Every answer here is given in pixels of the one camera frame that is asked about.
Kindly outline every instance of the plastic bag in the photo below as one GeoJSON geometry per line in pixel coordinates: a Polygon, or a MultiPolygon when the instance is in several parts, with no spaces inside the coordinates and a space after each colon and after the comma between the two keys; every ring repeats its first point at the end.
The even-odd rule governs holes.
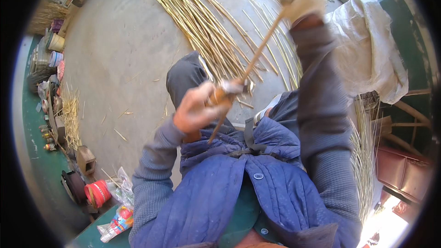
{"type": "Polygon", "coordinates": [[[108,224],[98,225],[98,231],[101,234],[100,240],[107,243],[118,234],[129,229],[133,225],[133,209],[121,206],[116,210],[112,221],[108,224]]]}
{"type": "Polygon", "coordinates": [[[126,174],[123,167],[118,170],[118,178],[114,179],[120,187],[118,187],[112,180],[106,180],[107,189],[112,194],[113,198],[121,202],[127,208],[133,210],[135,205],[135,195],[132,191],[132,181],[126,174]]]}

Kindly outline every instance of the plastic container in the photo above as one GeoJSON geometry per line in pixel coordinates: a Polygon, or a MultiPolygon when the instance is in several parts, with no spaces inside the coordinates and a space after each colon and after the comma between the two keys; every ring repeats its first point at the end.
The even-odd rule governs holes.
{"type": "Polygon", "coordinates": [[[56,33],[53,33],[48,49],[61,52],[63,50],[63,47],[64,47],[64,38],[58,36],[56,33]]]}
{"type": "Polygon", "coordinates": [[[108,201],[112,195],[107,189],[106,181],[99,180],[92,184],[87,184],[84,187],[85,195],[87,196],[87,199],[91,202],[93,206],[96,206],[96,208],[101,208],[103,204],[108,201]]]}
{"type": "Polygon", "coordinates": [[[58,67],[60,61],[62,61],[62,60],[63,60],[62,53],[52,51],[51,58],[49,59],[49,66],[50,67],[58,67]]]}

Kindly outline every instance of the green painted wall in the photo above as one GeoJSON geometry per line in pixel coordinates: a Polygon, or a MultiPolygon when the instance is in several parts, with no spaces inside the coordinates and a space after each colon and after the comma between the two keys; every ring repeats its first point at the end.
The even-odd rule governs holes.
{"type": "MultiPolygon", "coordinates": [[[[409,90],[431,88],[433,85],[432,72],[428,63],[426,46],[406,2],[404,0],[383,0],[380,4],[392,19],[392,36],[403,59],[403,66],[408,72],[409,90]]],[[[430,118],[429,95],[408,96],[401,100],[430,118]]],[[[382,107],[384,107],[382,108],[384,116],[391,115],[392,123],[412,123],[415,121],[411,115],[397,107],[388,104],[382,104],[382,107]]],[[[412,132],[412,127],[393,127],[392,134],[410,143],[412,132]]],[[[429,129],[418,127],[414,142],[415,148],[425,154],[431,138],[432,133],[429,129]]]]}
{"type": "Polygon", "coordinates": [[[60,228],[58,237],[69,241],[79,234],[90,224],[88,215],[84,214],[68,196],[61,184],[61,172],[71,171],[67,159],[60,151],[49,152],[43,149],[46,144],[42,138],[39,126],[46,124],[43,110],[38,113],[36,106],[40,98],[36,93],[30,92],[26,78],[30,69],[30,55],[41,36],[35,36],[26,64],[23,83],[23,125],[26,138],[26,146],[29,158],[38,186],[41,188],[48,205],[52,211],[63,220],[66,228],[60,228]]]}

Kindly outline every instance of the gray sleeve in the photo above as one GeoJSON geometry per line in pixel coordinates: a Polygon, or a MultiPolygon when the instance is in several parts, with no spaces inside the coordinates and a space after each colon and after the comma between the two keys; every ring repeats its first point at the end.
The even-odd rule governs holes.
{"type": "Polygon", "coordinates": [[[356,183],[351,168],[345,91],[334,68],[335,47],[326,25],[290,30],[304,71],[299,88],[301,159],[325,206],[358,221],[356,183]]]}
{"type": "Polygon", "coordinates": [[[156,131],[153,142],[144,146],[139,166],[132,177],[135,210],[129,241],[145,224],[156,218],[173,194],[170,176],[176,160],[176,148],[184,137],[185,134],[169,119],[156,131]]]}

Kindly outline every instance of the wooden box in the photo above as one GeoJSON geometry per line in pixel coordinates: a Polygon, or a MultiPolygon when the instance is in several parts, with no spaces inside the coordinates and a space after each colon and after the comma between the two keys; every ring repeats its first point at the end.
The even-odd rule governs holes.
{"type": "Polygon", "coordinates": [[[95,156],[86,146],[78,147],[75,154],[78,168],[84,175],[89,175],[95,172],[95,156]]]}

